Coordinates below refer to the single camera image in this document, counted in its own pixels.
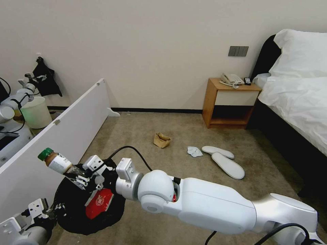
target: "headboard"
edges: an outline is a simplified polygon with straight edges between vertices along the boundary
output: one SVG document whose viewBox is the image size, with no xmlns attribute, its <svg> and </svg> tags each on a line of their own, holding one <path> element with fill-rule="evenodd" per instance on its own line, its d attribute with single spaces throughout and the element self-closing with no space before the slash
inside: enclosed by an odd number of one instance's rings
<svg viewBox="0 0 327 245">
<path fill-rule="evenodd" d="M 274 37 L 275 35 L 272 35 L 262 45 L 259 57 L 251 75 L 251 81 L 258 74 L 268 73 L 278 57 L 282 54 L 281 49 L 274 42 Z"/>
</svg>

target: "crumpled paper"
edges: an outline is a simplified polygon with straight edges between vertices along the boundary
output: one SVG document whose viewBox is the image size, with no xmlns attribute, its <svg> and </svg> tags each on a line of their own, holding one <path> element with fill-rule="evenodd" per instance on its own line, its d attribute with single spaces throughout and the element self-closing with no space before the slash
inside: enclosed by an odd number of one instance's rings
<svg viewBox="0 0 327 245">
<path fill-rule="evenodd" d="M 200 157 L 200 156 L 203 156 L 203 154 L 199 150 L 199 148 L 197 148 L 195 146 L 188 146 L 187 147 L 187 153 L 189 153 L 192 157 Z"/>
<path fill-rule="evenodd" d="M 171 142 L 171 138 L 169 136 L 163 135 L 162 133 L 156 133 L 154 135 L 153 143 L 160 148 L 165 148 Z"/>
</svg>

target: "white board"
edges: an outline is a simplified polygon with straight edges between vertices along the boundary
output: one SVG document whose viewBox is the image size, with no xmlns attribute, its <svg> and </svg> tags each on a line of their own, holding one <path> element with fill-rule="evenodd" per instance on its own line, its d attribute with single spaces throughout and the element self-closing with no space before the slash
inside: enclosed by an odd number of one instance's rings
<svg viewBox="0 0 327 245">
<path fill-rule="evenodd" d="M 73 164 L 80 161 L 108 114 L 119 116 L 110 109 L 106 86 L 100 79 L 0 167 L 0 221 L 24 211 L 37 198 L 47 198 L 52 204 L 63 176 L 37 156 L 50 147 Z"/>
</svg>

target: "beige carpet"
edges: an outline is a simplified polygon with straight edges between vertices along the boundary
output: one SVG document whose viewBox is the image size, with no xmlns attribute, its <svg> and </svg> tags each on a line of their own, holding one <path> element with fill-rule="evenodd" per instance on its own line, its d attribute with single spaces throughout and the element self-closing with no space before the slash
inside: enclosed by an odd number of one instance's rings
<svg viewBox="0 0 327 245">
<path fill-rule="evenodd" d="M 155 132 L 170 136 L 170 146 L 165 149 L 155 146 Z M 227 185 L 249 200 L 259 199 L 270 192 L 299 199 L 295 191 L 299 191 L 301 179 L 257 130 L 207 129 L 200 114 L 124 112 L 119 118 L 105 121 L 82 161 L 93 154 L 107 158 L 124 145 L 136 147 L 153 169 L 161 169 L 180 178 L 195 177 Z M 235 161 L 245 170 L 245 178 L 232 179 L 206 153 L 197 158 L 187 154 L 187 146 L 201 148 L 204 145 L 232 151 Z M 120 151 L 114 161 L 118 163 L 122 157 L 131 157 L 140 172 L 148 172 L 133 150 Z M 320 237 L 327 241 L 323 229 L 319 227 L 318 231 Z M 204 244 L 210 233 L 209 230 L 187 225 L 176 217 L 147 213 L 139 202 L 127 200 L 122 219 L 112 227 L 84 236 L 68 233 L 57 226 L 50 244 Z M 261 237 L 262 234 L 253 232 L 240 235 L 217 233 L 209 244 L 254 244 Z"/>
</svg>

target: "bottle label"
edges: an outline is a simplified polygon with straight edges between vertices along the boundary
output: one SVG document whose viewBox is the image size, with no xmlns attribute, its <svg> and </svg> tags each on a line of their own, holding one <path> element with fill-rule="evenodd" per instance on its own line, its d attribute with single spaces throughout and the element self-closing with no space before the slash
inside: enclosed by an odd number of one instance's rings
<svg viewBox="0 0 327 245">
<path fill-rule="evenodd" d="M 60 174 L 66 173 L 71 166 L 72 163 L 61 154 L 58 154 L 49 164 L 49 168 Z"/>
</svg>

